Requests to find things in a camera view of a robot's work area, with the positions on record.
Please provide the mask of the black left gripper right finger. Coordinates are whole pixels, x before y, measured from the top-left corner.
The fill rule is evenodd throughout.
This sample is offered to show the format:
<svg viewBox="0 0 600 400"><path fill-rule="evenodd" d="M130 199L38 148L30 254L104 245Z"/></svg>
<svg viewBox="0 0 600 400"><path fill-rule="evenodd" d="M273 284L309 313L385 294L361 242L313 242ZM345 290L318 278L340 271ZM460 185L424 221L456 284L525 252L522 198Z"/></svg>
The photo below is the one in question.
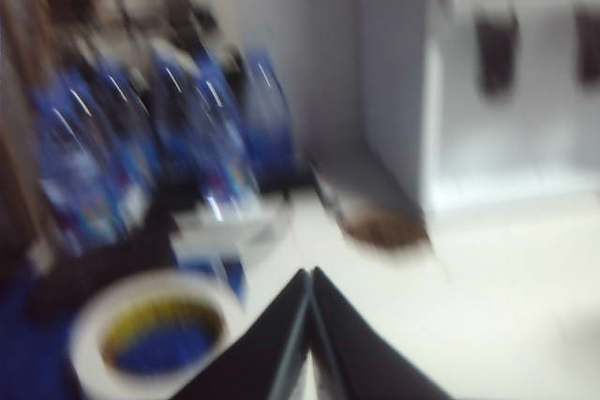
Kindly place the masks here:
<svg viewBox="0 0 600 400"><path fill-rule="evenodd" d="M327 274L311 272L311 350L331 399L448 399L383 339Z"/></svg>

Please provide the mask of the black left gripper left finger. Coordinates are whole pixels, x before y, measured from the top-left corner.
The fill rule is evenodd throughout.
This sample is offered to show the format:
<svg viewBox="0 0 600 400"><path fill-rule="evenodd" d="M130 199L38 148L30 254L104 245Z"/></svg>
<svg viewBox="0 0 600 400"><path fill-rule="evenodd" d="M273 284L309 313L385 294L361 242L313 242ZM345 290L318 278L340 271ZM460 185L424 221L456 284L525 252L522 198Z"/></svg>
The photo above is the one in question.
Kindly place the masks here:
<svg viewBox="0 0 600 400"><path fill-rule="evenodd" d="M300 270L177 399L288 399L308 354L310 275Z"/></svg>

